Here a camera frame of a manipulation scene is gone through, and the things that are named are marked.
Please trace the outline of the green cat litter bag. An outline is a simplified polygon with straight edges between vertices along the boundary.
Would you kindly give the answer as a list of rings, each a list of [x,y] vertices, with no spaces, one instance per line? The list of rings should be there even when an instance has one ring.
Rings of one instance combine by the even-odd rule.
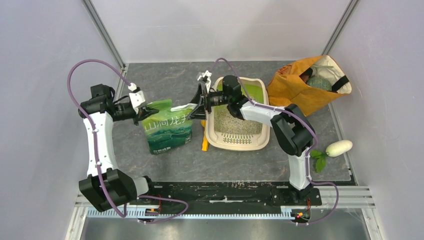
[[[171,99],[165,99],[147,106],[158,110],[141,122],[152,155],[181,147],[191,140],[193,122],[187,116],[195,104],[173,106]]]

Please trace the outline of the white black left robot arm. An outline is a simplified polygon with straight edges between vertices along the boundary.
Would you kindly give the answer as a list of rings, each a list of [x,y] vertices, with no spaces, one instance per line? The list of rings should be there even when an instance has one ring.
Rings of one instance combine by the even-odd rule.
[[[115,90],[104,84],[90,88],[91,98],[80,103],[78,114],[82,117],[87,132],[89,165],[87,177],[78,187],[82,195],[98,212],[114,209],[125,216],[119,206],[135,201],[152,204],[157,191],[148,176],[133,179],[119,170],[113,145],[115,122],[132,120],[134,125],[159,111],[148,107],[143,91],[134,83],[128,87],[129,101],[115,101]]]

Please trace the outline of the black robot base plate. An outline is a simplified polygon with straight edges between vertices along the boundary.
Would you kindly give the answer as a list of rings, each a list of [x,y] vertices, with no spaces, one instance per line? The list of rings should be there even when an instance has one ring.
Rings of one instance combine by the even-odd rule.
[[[161,214],[176,214],[188,203],[187,214],[276,214],[280,207],[321,206],[319,189],[310,186],[309,193],[300,198],[287,181],[156,181],[149,196],[162,200],[141,198],[131,205],[160,205]]]

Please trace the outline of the yellow plastic scoop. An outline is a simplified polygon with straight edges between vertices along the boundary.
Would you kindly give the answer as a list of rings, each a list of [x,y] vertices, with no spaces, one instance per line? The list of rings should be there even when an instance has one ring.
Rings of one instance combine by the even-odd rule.
[[[201,120],[200,123],[201,123],[201,126],[203,127],[203,139],[202,139],[201,150],[203,152],[207,152],[209,149],[209,142],[206,136],[206,120]]]

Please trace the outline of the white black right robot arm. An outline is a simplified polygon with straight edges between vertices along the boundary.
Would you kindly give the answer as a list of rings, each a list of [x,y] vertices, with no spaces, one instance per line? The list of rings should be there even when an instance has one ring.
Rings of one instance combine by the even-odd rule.
[[[215,106],[226,106],[232,117],[255,121],[271,127],[281,149],[289,159],[289,200],[300,205],[309,198],[313,189],[310,175],[310,152],[316,137],[315,131],[300,108],[271,106],[258,103],[247,96],[247,91],[234,75],[222,80],[222,89],[210,90],[210,73],[197,77],[198,89],[191,103],[196,106],[188,114],[188,120],[206,120]]]

